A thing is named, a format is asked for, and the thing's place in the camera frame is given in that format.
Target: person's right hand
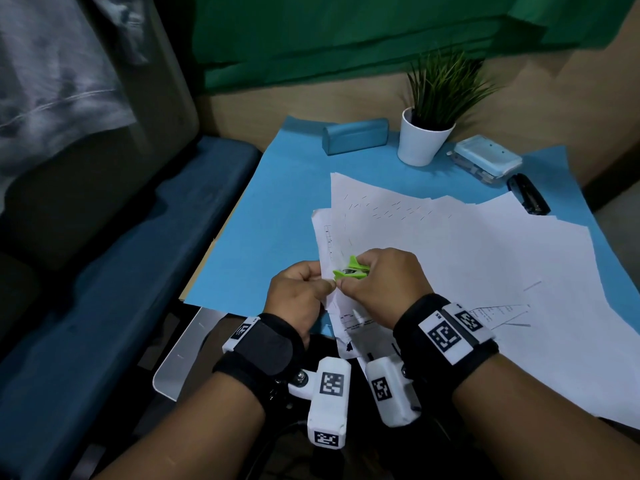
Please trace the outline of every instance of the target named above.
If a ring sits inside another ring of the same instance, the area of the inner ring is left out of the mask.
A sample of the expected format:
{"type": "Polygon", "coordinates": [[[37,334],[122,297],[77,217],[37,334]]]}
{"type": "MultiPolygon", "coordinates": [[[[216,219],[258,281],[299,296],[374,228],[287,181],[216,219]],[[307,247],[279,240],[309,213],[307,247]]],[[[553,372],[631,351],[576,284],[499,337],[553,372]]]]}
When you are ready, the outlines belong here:
{"type": "Polygon", "coordinates": [[[366,278],[343,278],[338,288],[359,302],[380,325],[393,329],[418,298],[433,293],[414,254],[394,248],[372,249],[357,257],[370,266],[366,278]]]}

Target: wooden wall panel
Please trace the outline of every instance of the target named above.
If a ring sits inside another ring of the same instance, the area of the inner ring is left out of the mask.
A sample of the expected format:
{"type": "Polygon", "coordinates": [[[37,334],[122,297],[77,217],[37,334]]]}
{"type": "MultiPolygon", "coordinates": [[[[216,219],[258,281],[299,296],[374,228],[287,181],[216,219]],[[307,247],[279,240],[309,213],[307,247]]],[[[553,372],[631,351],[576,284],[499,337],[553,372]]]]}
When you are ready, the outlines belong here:
{"type": "MultiPolygon", "coordinates": [[[[566,144],[581,184],[640,141],[640,0],[604,50],[492,59],[503,88],[460,121],[452,138],[482,133],[524,153],[566,144]]],[[[205,133],[264,150],[286,115],[345,123],[386,117],[399,129],[408,106],[404,74],[200,96],[205,133]]]]}

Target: person's left arm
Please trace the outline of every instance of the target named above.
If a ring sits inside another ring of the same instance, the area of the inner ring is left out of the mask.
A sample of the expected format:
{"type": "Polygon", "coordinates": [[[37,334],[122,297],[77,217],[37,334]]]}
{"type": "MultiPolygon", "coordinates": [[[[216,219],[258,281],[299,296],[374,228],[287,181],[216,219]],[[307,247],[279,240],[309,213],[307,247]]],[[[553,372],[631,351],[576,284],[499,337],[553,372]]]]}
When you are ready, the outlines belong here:
{"type": "MultiPolygon", "coordinates": [[[[334,288],[335,282],[320,279],[318,261],[299,262],[271,280],[264,313],[292,325],[307,347],[320,300],[334,288]]],[[[96,479],[236,478],[264,420],[264,409],[248,387],[215,372],[96,479]]]]}

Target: stack of paper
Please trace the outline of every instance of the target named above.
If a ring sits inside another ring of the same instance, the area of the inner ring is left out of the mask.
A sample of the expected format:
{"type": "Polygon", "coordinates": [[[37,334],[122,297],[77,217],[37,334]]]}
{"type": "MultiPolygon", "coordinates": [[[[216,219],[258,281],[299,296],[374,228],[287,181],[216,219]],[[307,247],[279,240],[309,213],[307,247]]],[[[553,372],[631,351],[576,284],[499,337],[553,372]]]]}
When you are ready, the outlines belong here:
{"type": "MultiPolygon", "coordinates": [[[[414,253],[434,291],[491,328],[500,351],[588,412],[640,428],[640,336],[609,306],[586,227],[532,216],[512,193],[478,205],[419,199],[332,174],[312,216],[323,277],[371,248],[414,253]]],[[[340,355],[397,352],[391,331],[339,290],[340,355]]]]}

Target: container lid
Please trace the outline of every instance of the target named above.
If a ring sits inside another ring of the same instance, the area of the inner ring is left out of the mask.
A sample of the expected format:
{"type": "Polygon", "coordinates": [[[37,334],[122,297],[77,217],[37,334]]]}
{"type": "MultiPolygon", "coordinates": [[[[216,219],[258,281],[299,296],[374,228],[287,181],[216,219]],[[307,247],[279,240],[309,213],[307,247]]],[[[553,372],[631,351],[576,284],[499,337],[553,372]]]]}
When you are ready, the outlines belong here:
{"type": "Polygon", "coordinates": [[[454,151],[494,177],[522,165],[521,156],[479,134],[457,143],[454,151]]]}

